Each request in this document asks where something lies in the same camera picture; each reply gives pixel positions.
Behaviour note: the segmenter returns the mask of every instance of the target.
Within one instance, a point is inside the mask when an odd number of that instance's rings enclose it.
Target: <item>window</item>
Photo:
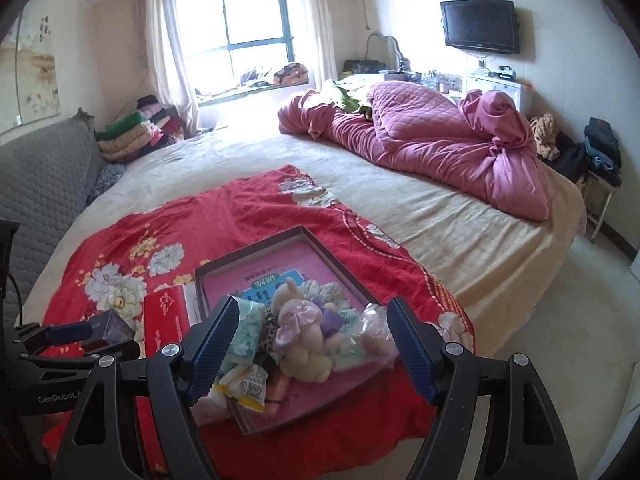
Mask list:
[[[287,0],[177,1],[189,78],[202,94],[293,61]]]

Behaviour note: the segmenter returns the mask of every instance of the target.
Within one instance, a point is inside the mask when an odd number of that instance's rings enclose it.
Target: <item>gray sofa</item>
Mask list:
[[[66,121],[0,146],[0,219],[20,222],[10,271],[23,301],[86,207],[103,165],[94,139],[94,118],[82,109]],[[17,297],[9,284],[3,325],[13,324],[17,315]]]

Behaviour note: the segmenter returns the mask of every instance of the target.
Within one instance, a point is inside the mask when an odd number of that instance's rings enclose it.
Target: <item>green cloth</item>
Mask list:
[[[129,130],[135,128],[140,123],[148,121],[140,110],[136,110],[130,113],[123,119],[116,121],[110,126],[107,126],[103,131],[95,133],[96,140],[113,140],[122,134],[127,133]]]
[[[323,92],[340,110],[348,114],[363,114],[367,121],[372,121],[371,104],[367,101],[368,87],[368,84],[362,82],[352,84],[329,79],[324,85]]]

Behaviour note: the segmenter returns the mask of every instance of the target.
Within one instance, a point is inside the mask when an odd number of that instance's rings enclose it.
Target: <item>blue gripper pad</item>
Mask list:
[[[219,304],[219,309],[212,312],[211,316],[216,317],[213,322],[207,319],[202,324],[196,340],[189,345],[185,354],[186,360],[190,361],[188,366],[191,368],[191,373],[184,394],[190,406],[211,390],[222,359],[238,329],[238,302],[229,298],[222,307]]]
[[[415,391],[432,406],[438,406],[442,391],[436,386],[433,361],[424,347],[423,338],[432,336],[428,330],[432,328],[437,336],[434,340],[437,344],[438,340],[442,341],[440,334],[435,327],[420,322],[406,302],[397,298],[389,302],[386,320]]]
[[[53,346],[62,346],[76,341],[89,339],[94,333],[91,323],[79,321],[66,325],[51,326],[46,332],[47,343]]]

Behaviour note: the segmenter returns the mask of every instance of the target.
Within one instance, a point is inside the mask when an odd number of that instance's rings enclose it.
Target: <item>floor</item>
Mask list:
[[[578,477],[591,475],[620,416],[640,360],[640,282],[630,262],[599,235],[578,236],[531,320],[498,354],[524,352],[545,382],[574,454]],[[488,403],[480,399],[459,480],[474,478]],[[376,464],[322,480],[404,479],[421,441],[403,442]]]

